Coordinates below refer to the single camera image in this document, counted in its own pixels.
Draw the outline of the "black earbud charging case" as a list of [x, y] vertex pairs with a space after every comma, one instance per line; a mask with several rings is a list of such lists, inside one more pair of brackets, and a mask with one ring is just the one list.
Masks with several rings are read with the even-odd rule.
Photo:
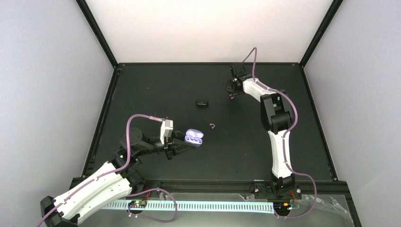
[[206, 99], [197, 99], [195, 104], [198, 108], [206, 108], [209, 106], [209, 101]]

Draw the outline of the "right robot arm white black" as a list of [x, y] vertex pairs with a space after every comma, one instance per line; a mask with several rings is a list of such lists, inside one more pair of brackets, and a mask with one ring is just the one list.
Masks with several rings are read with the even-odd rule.
[[288, 131], [295, 122], [294, 110], [290, 102], [281, 95], [283, 91], [276, 91], [258, 78], [253, 78], [245, 71], [243, 64], [231, 65], [230, 71], [232, 79], [226, 85], [230, 97], [248, 94], [260, 102], [261, 123], [270, 138], [273, 160], [269, 190], [273, 197], [282, 198], [295, 187]]

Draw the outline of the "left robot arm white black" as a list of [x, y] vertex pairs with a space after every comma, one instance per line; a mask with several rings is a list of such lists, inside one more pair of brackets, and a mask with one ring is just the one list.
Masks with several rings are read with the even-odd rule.
[[40, 202], [42, 223], [48, 227], [77, 227], [93, 213], [109, 203], [144, 191], [145, 179], [139, 173], [140, 156], [165, 153], [172, 159], [185, 151], [199, 147], [203, 132], [188, 129], [173, 131], [165, 137], [146, 137], [140, 129], [130, 130], [131, 152], [122, 144], [97, 171], [69, 191], [53, 198], [46, 196]]

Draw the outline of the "lilac earbud charging case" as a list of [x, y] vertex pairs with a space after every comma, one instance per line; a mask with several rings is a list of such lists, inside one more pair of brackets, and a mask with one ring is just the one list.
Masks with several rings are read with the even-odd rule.
[[196, 129], [188, 129], [185, 133], [184, 141], [195, 146], [200, 146], [203, 144], [203, 137], [203, 132]]

